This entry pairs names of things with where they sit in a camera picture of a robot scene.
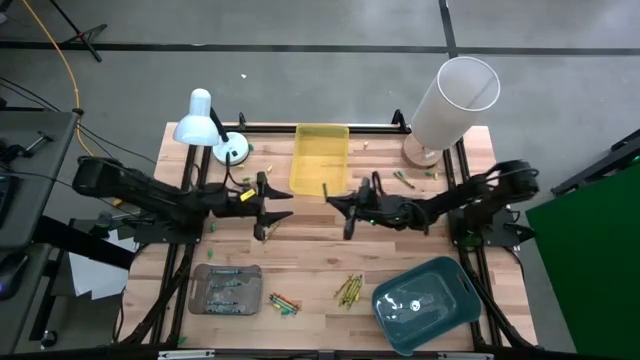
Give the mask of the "black metal stand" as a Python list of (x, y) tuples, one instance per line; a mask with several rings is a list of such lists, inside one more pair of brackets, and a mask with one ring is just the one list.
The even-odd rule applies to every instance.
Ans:
[(613, 144), (605, 157), (553, 187), (551, 193), (564, 195), (637, 164), (640, 164), (640, 129)]

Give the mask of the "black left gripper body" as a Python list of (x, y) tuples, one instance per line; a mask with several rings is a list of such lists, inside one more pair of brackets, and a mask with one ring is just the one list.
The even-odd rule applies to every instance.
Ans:
[[(254, 217), (255, 224), (253, 236), (258, 241), (265, 240), (265, 186), (267, 177), (264, 172), (258, 172), (256, 184), (242, 191), (232, 190), (225, 183), (211, 183), (209, 190), (212, 192), (211, 212), (218, 218), (225, 217)], [(240, 195), (253, 188), (256, 195), (245, 202), (240, 200)]]

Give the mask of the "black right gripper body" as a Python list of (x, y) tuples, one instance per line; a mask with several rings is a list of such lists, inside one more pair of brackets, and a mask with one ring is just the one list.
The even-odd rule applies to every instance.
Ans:
[(429, 233), (425, 211), (409, 198), (387, 194), (382, 189), (378, 172), (373, 172), (370, 178), (363, 178), (354, 193), (356, 199), (349, 205), (356, 207), (356, 213), (354, 216), (346, 216), (345, 240), (352, 239), (358, 221), (397, 231), (412, 229), (421, 231), (424, 235)]

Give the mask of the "white paper sheet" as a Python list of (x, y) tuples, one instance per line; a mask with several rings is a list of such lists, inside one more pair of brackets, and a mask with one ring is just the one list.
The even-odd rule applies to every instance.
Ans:
[(69, 254), (73, 288), (76, 296), (89, 294), (92, 300), (120, 294), (128, 281), (129, 271), (113, 265)]

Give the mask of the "yellow translucent plastic bin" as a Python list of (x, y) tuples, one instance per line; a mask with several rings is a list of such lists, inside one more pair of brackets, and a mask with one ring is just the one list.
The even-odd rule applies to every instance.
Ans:
[(347, 191), (349, 128), (328, 124), (296, 126), (289, 186), (296, 195), (328, 196)]

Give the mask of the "white gooseneck desk lamp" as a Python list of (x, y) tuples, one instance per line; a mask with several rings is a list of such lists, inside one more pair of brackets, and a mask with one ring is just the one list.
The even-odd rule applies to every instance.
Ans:
[(191, 92), (188, 113), (178, 122), (173, 139), (177, 142), (209, 147), (209, 153), (221, 164), (237, 166), (249, 156), (247, 138), (227, 131), (211, 106), (211, 94), (196, 88)]

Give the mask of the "black computer mouse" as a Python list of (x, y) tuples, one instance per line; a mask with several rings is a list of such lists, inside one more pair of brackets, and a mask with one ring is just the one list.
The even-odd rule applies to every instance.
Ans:
[(29, 258), (26, 252), (15, 252), (0, 260), (0, 301), (18, 292)]

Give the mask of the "grey side desk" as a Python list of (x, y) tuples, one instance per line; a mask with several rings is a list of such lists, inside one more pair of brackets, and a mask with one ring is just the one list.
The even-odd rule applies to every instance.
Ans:
[(0, 140), (28, 147), (43, 134), (30, 158), (19, 157), (0, 175), (14, 175), (19, 187), (5, 221), (0, 226), (0, 250), (28, 246), (49, 199), (54, 179), (66, 156), (78, 115), (73, 112), (0, 112)]

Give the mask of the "teal plastic bin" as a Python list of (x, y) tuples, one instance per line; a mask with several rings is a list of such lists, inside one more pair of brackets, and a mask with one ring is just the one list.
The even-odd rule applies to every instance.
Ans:
[(481, 314), (481, 300), (461, 265), (437, 257), (375, 288), (374, 316), (384, 336), (403, 356)]

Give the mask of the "black tripod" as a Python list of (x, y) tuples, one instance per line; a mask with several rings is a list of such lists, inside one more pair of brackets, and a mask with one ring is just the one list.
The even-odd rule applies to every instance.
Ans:
[(103, 59), (93, 45), (92, 40), (94, 37), (100, 35), (108, 27), (108, 25), (106, 23), (102, 23), (95, 27), (81, 30), (76, 26), (75, 22), (68, 16), (68, 14), (60, 7), (56, 0), (48, 1), (74, 32), (74, 35), (65, 40), (63, 42), (63, 45), (81, 45), (85, 50), (90, 52), (91, 56), (96, 62), (101, 63)]

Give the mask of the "black table frame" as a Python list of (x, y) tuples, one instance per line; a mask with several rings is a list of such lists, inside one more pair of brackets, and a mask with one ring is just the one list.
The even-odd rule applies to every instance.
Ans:
[[(267, 170), (271, 186), (291, 192), (289, 175), (297, 124), (248, 124), (244, 133), (254, 147), (249, 158), (233, 175), (238, 181)], [(179, 185), (187, 146), (172, 140), (175, 123), (167, 123), (158, 155), (155, 176), (161, 181)], [(379, 171), (388, 193), (428, 198), (447, 190), (445, 165), (436, 167), (438, 180), (422, 171), (409, 169), (400, 155), (406, 134), (395, 125), (354, 125), (350, 129), (349, 190), (357, 187), (364, 176)], [(368, 148), (363, 149), (368, 141)], [(464, 147), (471, 174), (480, 173), (496, 163), (487, 126), (474, 126), (464, 135)], [(401, 171), (415, 185), (411, 189), (399, 181)], [(274, 235), (261, 243), (253, 239), (254, 220), (207, 220), (201, 242), (195, 246), (194, 267), (199, 264), (250, 266), (263, 270), (261, 310), (251, 316), (194, 315), (185, 305), (178, 338), (185, 348), (242, 350), (355, 350), (391, 351), (371, 306), (371, 295), (377, 285), (406, 270), (439, 256), (458, 260), (458, 251), (449, 239), (448, 219), (441, 217), (431, 227), (428, 237), (420, 232), (396, 232), (358, 223), (351, 241), (342, 240), (344, 220), (341, 214), (323, 202), (321, 197), (298, 196), (269, 203), (269, 211), (293, 211), (294, 215), (280, 223)], [(217, 231), (211, 232), (211, 224)], [(207, 251), (213, 249), (208, 259)], [(124, 293), (124, 324), (118, 340), (123, 341), (143, 320), (155, 303), (168, 259), (175, 267), (184, 253), (168, 255), (166, 244), (152, 244), (143, 250), (132, 265)], [(503, 313), (529, 342), (536, 344), (525, 284), (519, 264), (502, 248), (485, 250), (492, 292)], [(360, 300), (346, 309), (334, 298), (348, 275), (362, 275)], [(296, 315), (282, 316), (268, 299), (279, 293), (300, 304)]]

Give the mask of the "grey translucent plastic tray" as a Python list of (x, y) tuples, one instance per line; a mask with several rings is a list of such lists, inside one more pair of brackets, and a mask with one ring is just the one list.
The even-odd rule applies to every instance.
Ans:
[[(239, 269), (238, 275), (213, 275), (213, 269)], [(237, 280), (244, 285), (229, 288), (209, 288), (211, 282), (223, 283)], [(199, 264), (192, 278), (192, 288), (188, 301), (188, 309), (194, 315), (209, 314), (209, 308), (235, 308), (241, 314), (229, 316), (251, 316), (258, 313), (262, 304), (263, 275), (258, 265), (251, 266), (217, 266)], [(235, 301), (236, 306), (206, 306), (206, 301)]]

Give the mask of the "white shade wooden base lamp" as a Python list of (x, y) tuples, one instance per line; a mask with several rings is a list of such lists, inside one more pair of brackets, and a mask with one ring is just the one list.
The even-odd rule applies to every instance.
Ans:
[(410, 121), (411, 133), (401, 149), (404, 160), (418, 169), (435, 166), (495, 105), (500, 93), (499, 77), (486, 62), (468, 56), (446, 61)]

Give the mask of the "green board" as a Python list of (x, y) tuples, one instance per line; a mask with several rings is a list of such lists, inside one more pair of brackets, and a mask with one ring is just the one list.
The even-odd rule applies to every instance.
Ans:
[(576, 351), (640, 360), (640, 165), (526, 216)]

